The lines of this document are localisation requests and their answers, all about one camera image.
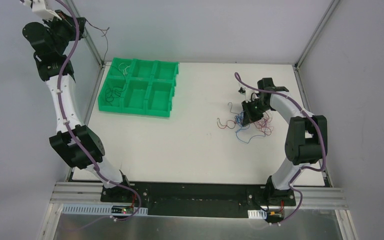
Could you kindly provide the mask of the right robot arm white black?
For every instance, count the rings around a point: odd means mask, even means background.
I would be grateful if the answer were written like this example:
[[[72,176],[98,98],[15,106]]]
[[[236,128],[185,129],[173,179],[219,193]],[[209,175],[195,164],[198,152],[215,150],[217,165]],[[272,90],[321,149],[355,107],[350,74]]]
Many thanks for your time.
[[[257,87],[245,83],[239,88],[245,96],[241,103],[241,125],[247,126],[263,118],[265,112],[278,112],[288,124],[284,143],[285,160],[268,177],[262,192],[265,204],[294,205],[296,179],[306,170],[322,172],[326,167],[328,151],[327,119],[304,109],[284,86],[275,86],[271,77],[262,78]]]

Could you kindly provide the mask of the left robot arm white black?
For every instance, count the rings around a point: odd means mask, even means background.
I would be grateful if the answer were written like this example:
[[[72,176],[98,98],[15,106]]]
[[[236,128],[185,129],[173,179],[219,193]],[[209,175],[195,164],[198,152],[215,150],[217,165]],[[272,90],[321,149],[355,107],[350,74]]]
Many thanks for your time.
[[[78,116],[71,57],[83,36],[86,19],[61,10],[35,10],[43,23],[30,22],[22,30],[34,49],[39,77],[47,85],[56,114],[56,134],[51,147],[70,168],[87,170],[103,183],[104,193],[120,202],[132,198],[127,177],[105,158],[101,139]]]

